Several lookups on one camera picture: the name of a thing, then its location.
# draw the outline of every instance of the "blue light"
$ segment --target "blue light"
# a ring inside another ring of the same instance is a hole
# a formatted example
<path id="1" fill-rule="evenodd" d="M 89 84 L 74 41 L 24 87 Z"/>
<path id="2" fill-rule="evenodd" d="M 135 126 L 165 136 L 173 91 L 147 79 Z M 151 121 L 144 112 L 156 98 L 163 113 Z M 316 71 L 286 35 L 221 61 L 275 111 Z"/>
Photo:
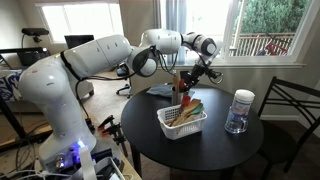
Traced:
<path id="1" fill-rule="evenodd" d="M 79 145 L 79 147 L 84 147 L 85 145 L 84 145 L 84 143 L 81 141 L 81 140 L 78 140 L 78 143 L 77 143 L 78 145 Z"/>

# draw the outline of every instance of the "outdoor foliage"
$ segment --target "outdoor foliage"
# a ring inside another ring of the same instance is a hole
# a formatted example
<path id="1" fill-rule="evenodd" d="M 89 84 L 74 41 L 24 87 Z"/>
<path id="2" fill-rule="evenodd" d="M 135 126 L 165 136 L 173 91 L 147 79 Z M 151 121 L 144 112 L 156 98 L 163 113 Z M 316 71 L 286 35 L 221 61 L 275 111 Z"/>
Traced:
<path id="1" fill-rule="evenodd" d="M 249 0 L 241 33 L 295 32 L 308 0 Z"/>

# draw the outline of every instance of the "curtain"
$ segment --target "curtain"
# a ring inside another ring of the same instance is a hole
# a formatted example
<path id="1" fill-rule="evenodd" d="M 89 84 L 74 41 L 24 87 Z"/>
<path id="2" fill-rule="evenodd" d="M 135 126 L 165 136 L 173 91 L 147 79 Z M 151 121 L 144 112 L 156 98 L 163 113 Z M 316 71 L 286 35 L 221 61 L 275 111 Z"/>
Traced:
<path id="1" fill-rule="evenodd" d="M 187 0 L 166 0 L 166 27 L 168 30 L 177 31 L 180 34 L 186 33 L 187 27 Z M 174 55 L 168 56 L 168 64 L 172 64 Z M 185 62 L 185 47 L 180 47 L 178 51 L 176 65 L 183 65 Z"/>

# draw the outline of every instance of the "table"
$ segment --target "table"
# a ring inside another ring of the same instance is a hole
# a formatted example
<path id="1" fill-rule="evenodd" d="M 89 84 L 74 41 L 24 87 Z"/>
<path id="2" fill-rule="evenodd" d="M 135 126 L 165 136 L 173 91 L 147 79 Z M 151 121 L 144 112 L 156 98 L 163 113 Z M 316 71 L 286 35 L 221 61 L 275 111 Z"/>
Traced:
<path id="1" fill-rule="evenodd" d="M 223 170 L 231 178 L 234 167 L 250 159 L 263 140 L 263 127 L 251 109 L 248 129 L 230 134 L 224 129 L 233 94 L 218 88 L 192 88 L 192 98 L 201 99 L 208 117 L 202 132 L 181 139 L 167 139 L 161 130 L 157 110 L 171 106 L 171 99 L 149 95 L 148 89 L 133 96 L 123 109 L 121 124 L 132 150 L 134 167 L 141 176 L 140 153 L 165 166 L 185 171 Z"/>

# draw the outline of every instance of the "window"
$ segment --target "window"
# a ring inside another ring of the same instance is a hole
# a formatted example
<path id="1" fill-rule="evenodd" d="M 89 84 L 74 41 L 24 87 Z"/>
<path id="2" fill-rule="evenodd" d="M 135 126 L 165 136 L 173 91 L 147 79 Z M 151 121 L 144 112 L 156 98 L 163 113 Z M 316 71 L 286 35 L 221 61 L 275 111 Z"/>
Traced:
<path id="1" fill-rule="evenodd" d="M 180 11 L 186 11 L 186 19 L 179 23 L 185 24 L 186 32 L 168 28 L 172 19 L 181 17 L 166 11 L 171 5 L 167 0 L 160 0 L 162 27 L 223 40 L 215 65 L 293 65 L 320 9 L 317 0 L 174 1 L 185 3 Z M 196 58 L 196 53 L 186 51 L 184 65 Z"/>
<path id="2" fill-rule="evenodd" d="M 92 34 L 95 39 L 122 34 L 118 1 L 40 3 L 53 43 L 65 43 L 64 35 Z"/>

